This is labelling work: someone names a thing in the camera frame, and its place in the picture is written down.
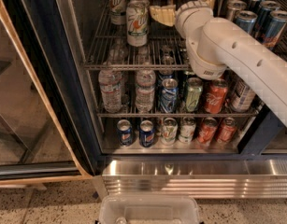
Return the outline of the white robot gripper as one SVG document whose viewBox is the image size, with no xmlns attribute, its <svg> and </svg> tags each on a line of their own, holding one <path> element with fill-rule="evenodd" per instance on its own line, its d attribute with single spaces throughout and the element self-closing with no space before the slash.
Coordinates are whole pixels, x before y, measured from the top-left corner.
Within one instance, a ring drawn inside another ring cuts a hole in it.
<svg viewBox="0 0 287 224">
<path fill-rule="evenodd" d="M 191 30 L 203 26 L 213 17 L 214 6 L 215 0 L 190 1 L 181 5 L 177 11 L 175 5 L 150 6 L 150 14 L 162 25 L 172 27 L 175 24 L 180 36 L 186 38 Z"/>
</svg>

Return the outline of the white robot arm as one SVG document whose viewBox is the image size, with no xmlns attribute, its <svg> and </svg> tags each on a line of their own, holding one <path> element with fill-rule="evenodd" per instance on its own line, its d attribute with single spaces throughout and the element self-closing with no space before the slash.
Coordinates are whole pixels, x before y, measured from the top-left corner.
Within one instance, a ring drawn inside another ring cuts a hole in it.
<svg viewBox="0 0 287 224">
<path fill-rule="evenodd" d="M 233 70 L 287 127 L 287 62 L 229 20 L 215 17 L 207 2 L 151 6 L 151 17 L 176 28 L 199 77 Z"/>
</svg>

